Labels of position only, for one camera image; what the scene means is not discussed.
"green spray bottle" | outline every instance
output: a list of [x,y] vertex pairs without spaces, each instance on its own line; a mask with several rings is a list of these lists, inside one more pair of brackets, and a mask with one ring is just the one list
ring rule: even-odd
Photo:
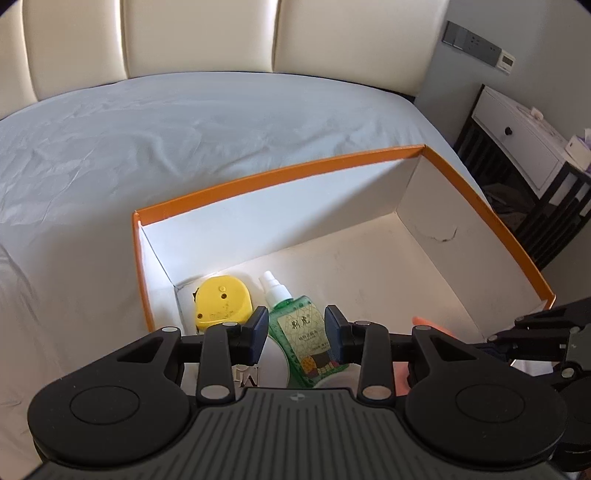
[[339,372],[346,365],[330,359],[330,344],[324,320],[312,301],[297,299],[270,271],[259,278],[270,308],[269,335],[279,343],[290,365],[290,375],[301,387],[311,388],[321,379]]

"nightstand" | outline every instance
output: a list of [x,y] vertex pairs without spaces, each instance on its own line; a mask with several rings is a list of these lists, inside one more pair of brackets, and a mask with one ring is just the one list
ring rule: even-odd
[[591,217],[591,176],[571,163],[566,144],[529,108],[482,86],[454,145],[540,270]]

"gray wall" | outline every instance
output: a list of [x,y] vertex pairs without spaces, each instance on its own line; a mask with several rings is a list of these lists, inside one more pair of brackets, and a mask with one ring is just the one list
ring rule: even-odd
[[453,144],[481,84],[544,111],[554,75],[547,68],[553,11],[574,0],[450,0],[447,19],[504,48],[516,57],[506,75],[465,53],[437,44],[415,105]]
[[591,222],[542,272],[556,305],[591,297]]
[[566,138],[591,127],[591,14],[573,0],[554,0],[545,39],[553,65],[544,114]]

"wall switch panel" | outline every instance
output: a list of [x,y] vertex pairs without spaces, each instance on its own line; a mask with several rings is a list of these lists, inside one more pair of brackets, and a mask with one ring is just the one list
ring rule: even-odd
[[447,22],[442,42],[458,48],[492,67],[497,66],[502,51],[494,43],[453,22]]

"cream headboard panel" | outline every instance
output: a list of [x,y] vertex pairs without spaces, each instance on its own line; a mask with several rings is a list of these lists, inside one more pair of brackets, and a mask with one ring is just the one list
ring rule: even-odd
[[0,17],[0,118],[155,73],[283,72],[416,95],[449,0],[18,0]]

